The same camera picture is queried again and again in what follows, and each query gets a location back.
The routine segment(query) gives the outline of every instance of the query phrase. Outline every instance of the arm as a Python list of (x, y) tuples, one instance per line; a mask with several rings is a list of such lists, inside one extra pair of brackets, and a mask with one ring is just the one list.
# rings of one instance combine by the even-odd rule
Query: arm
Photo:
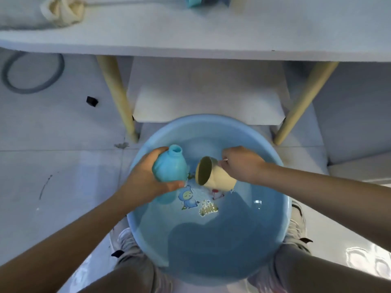
[(225, 149), (220, 162), (237, 180), (273, 188), (391, 251), (391, 188), (266, 163), (244, 148)]
[(127, 213), (184, 186), (160, 183), (152, 165), (168, 147), (153, 150), (108, 200), (0, 267), (0, 292), (57, 292)]

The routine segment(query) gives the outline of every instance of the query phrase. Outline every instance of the wooden table leg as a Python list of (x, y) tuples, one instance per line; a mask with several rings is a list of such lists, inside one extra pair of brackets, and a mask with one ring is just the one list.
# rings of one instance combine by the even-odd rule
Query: wooden table leg
[(281, 145), (300, 117), (327, 82), (339, 62), (317, 62), (307, 79), (303, 92), (278, 130), (273, 142)]
[(138, 134), (134, 129), (132, 111), (129, 102), (127, 101), (126, 91), (122, 84), (117, 59), (112, 55), (97, 55), (96, 57), (106, 84), (109, 87), (111, 96), (113, 97), (114, 103), (125, 125), (126, 131), (130, 138), (137, 143)]

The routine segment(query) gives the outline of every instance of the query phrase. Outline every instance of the blue plastic basin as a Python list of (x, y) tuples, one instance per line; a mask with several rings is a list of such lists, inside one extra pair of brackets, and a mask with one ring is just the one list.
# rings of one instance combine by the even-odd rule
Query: blue plastic basin
[[(205, 114), (179, 118), (161, 128), (141, 147), (131, 169), (144, 154), (171, 144), (182, 147), (190, 172), (202, 157), (221, 159), (222, 149), (239, 145), (266, 162), (283, 165), (269, 142), (246, 124)], [(213, 200), (193, 180), (189, 185), (190, 193), (183, 194), (190, 187), (178, 191), (181, 199), (170, 204), (154, 200), (127, 216), (137, 243), (157, 266), (187, 283), (218, 286), (246, 278), (270, 260), (286, 234), (289, 197), (237, 182), (233, 192)], [(198, 207), (184, 208), (184, 197), (199, 201)]]

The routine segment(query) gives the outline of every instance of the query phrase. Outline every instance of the hand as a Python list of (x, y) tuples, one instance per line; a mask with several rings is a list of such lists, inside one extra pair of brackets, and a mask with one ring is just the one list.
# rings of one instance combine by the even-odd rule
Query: hand
[(155, 197), (167, 192), (175, 191), (185, 186), (183, 181), (158, 182), (152, 172), (152, 166), (159, 155), (167, 151), (168, 147), (160, 147), (145, 154), (133, 168), (125, 184), (121, 187), (127, 199), (140, 206), (151, 202)]
[(224, 149), (222, 159), (219, 165), (232, 178), (251, 184), (258, 184), (259, 173), (266, 164), (262, 157), (243, 146)]

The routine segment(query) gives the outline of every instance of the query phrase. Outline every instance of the person's left hand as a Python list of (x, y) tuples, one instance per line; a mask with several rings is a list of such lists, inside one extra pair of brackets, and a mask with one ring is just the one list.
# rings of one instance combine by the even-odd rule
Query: person's left hand
[(156, 159), (168, 149), (168, 147), (160, 147), (141, 158), (121, 187), (121, 190), (125, 193), (126, 200), (140, 206), (151, 202), (159, 195), (185, 186), (184, 181), (158, 182), (152, 172), (152, 166)]

